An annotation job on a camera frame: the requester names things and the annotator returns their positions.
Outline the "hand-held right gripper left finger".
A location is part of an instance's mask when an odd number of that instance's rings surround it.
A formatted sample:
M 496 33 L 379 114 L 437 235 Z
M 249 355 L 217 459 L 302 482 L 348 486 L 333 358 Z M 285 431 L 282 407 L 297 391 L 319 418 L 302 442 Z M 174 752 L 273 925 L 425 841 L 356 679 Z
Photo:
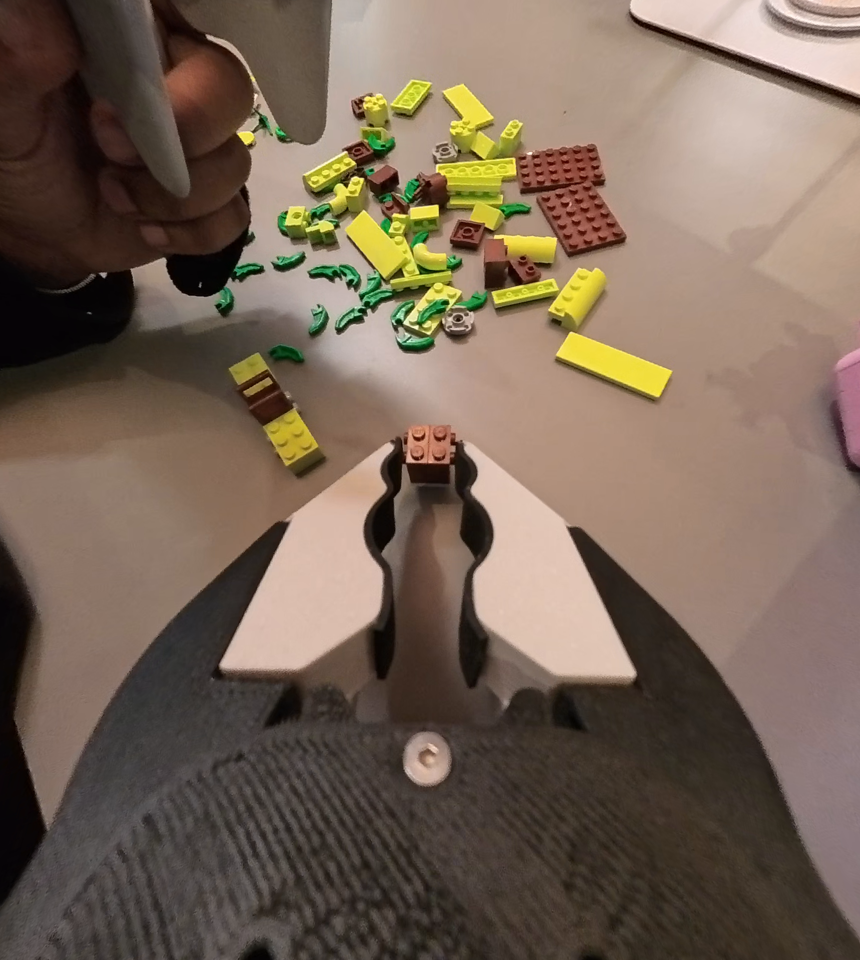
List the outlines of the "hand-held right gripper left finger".
M 220 661 L 237 679 L 320 686 L 354 698 L 387 678 L 395 645 L 392 575 L 403 445 L 379 447 L 285 524 Z

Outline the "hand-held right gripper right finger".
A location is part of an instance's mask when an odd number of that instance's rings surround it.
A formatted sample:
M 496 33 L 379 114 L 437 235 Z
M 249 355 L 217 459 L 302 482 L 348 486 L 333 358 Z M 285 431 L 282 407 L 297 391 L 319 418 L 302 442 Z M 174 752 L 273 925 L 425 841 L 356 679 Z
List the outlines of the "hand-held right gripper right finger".
M 628 686 L 637 676 L 576 529 L 471 442 L 458 442 L 460 537 L 472 554 L 460 669 L 503 705 L 519 690 Z

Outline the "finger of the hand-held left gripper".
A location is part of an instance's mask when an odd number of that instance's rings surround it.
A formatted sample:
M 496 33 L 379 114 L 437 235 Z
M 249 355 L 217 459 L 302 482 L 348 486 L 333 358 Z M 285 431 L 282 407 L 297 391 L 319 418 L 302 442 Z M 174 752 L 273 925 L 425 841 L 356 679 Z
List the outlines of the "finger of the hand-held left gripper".
M 232 44 L 277 125 L 313 145 L 326 127 L 331 9 L 330 1 L 190 1 L 188 20 Z

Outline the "yellow and brown lego assembly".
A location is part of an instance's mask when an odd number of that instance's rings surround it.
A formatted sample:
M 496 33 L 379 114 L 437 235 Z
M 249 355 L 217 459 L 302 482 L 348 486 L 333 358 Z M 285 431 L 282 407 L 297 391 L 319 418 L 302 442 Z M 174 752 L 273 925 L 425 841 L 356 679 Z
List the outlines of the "yellow and brown lego assembly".
M 288 471 L 292 474 L 301 474 L 323 459 L 323 453 L 309 427 L 304 423 L 299 408 L 271 372 L 264 356 L 258 353 L 252 354 L 231 366 L 228 372 L 237 391 L 239 384 L 253 378 L 257 372 L 263 370 L 268 370 L 271 373 L 278 386 L 276 392 L 283 391 L 289 397 L 295 409 L 288 414 L 281 415 L 267 425 L 260 426 Z M 244 398 L 238 392 L 237 394 L 247 407 L 247 398 Z

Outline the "brown toy brick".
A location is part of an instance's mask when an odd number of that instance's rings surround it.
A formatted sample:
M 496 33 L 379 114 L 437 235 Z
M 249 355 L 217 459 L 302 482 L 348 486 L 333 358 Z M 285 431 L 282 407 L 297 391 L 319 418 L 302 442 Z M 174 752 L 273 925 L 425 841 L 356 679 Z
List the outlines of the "brown toy brick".
M 445 486 L 451 482 L 456 432 L 449 424 L 415 424 L 404 436 L 404 463 L 412 484 Z

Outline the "person's left forearm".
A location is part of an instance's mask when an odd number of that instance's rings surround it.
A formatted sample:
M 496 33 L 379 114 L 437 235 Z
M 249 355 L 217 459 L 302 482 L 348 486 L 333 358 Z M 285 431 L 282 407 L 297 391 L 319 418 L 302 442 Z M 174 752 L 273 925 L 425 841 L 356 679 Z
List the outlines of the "person's left forearm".
M 125 330 L 134 305 L 130 271 L 43 292 L 0 256 L 0 371 L 106 344 Z

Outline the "person's left hand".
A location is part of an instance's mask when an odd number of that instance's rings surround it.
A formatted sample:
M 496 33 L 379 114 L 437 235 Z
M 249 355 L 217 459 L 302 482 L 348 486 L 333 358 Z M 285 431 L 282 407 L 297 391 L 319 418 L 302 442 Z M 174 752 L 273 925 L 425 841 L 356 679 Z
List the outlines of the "person's left hand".
M 252 106 L 248 72 L 172 2 L 152 6 L 186 198 L 148 174 L 112 106 L 79 87 L 63 4 L 0 2 L 0 255 L 37 286 L 213 255 L 248 231 L 251 158 L 237 136 Z

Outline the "pile of toy bricks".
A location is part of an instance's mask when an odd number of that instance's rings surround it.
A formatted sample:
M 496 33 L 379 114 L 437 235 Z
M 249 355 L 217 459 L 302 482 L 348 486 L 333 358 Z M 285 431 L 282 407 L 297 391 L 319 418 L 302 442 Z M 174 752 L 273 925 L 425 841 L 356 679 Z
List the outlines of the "pile of toy bricks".
M 444 91 L 457 118 L 433 147 L 434 169 L 403 184 L 387 162 L 396 146 L 389 122 L 412 117 L 431 91 L 428 81 L 413 79 L 391 101 L 378 93 L 351 101 L 353 116 L 364 122 L 357 140 L 303 177 L 322 201 L 289 206 L 277 219 L 283 237 L 306 247 L 268 265 L 234 264 L 218 287 L 217 313 L 226 317 L 234 309 L 231 283 L 268 268 L 296 270 L 309 250 L 334 246 L 345 229 L 371 270 L 361 275 L 346 262 L 308 268 L 310 278 L 341 282 L 356 297 L 338 316 L 313 305 L 309 337 L 343 334 L 385 303 L 400 352 L 422 356 L 439 338 L 471 336 L 487 306 L 507 311 L 546 303 L 549 321 L 566 332 L 557 363 L 659 400 L 672 377 L 668 368 L 580 334 L 605 293 L 604 271 L 580 266 L 564 283 L 545 273 L 559 252 L 573 258 L 627 241 L 600 191 L 605 174 L 597 146 L 521 151 L 523 124 L 514 119 L 498 138 L 487 135 L 492 114 L 459 84 Z

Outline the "white book stand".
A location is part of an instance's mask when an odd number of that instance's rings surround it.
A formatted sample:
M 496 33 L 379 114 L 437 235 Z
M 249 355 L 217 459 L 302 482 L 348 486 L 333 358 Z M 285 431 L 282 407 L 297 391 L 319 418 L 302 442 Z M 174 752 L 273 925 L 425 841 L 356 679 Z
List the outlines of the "white book stand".
M 632 1 L 638 23 L 860 101 L 860 2 Z

